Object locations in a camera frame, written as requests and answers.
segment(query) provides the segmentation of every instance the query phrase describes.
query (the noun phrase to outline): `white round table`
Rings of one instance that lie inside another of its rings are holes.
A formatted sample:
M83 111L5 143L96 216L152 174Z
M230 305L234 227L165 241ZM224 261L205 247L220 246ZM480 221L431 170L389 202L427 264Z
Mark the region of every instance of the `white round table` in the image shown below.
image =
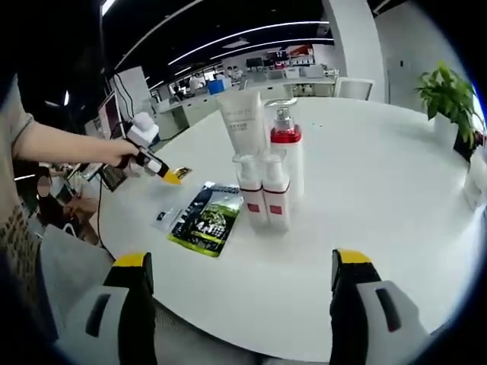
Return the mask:
M461 304L476 270L482 214L462 193L467 164L434 142L426 116L386 104L301 98L306 196L286 234L259 235L240 213L217 259L152 227L175 191L236 183L221 114L158 156L193 172L181 187L143 176L104 193L100 232L111 253L151 252L154 297L194 326L252 351L328 361L335 248L369 256L418 306L428 331Z

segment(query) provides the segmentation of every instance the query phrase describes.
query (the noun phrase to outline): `red label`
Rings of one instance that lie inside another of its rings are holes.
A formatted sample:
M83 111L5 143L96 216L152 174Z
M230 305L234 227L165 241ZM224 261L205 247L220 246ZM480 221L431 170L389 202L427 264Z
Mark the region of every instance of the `red label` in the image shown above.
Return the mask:
M282 215L282 207L279 207L278 205L270 205L269 209L273 214Z
M247 208L249 208L249 211L253 211L254 213L260 213L260 209L257 204L247 203Z

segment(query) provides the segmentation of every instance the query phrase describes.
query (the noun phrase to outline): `green leaves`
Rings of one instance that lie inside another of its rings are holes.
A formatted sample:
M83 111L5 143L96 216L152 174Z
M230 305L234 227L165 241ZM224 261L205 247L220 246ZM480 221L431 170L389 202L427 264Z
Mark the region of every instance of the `green leaves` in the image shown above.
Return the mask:
M420 87L415 91L423 100L423 107L428 111L428 119L438 113L458 124L458 131L463 141L473 144L472 115L473 95L471 83L464 81L455 71L443 62L432 73L423 72L419 77Z

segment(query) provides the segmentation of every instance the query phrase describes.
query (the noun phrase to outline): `chair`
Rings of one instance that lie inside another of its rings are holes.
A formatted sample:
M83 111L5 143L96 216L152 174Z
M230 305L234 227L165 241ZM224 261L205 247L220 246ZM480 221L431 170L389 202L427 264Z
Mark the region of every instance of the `chair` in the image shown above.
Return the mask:
M333 97L368 100L374 86L373 80L360 78L337 78Z

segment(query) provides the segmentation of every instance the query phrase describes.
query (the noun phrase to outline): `potted plant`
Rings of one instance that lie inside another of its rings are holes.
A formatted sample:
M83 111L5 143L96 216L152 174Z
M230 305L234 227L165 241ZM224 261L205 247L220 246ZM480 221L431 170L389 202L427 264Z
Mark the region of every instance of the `potted plant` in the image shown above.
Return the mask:
M457 136L469 150L474 147L472 115L475 91L471 83L464 81L443 62L432 73L420 76L421 87L415 90L428 111L428 119L434 118L434 133L438 144L451 150Z

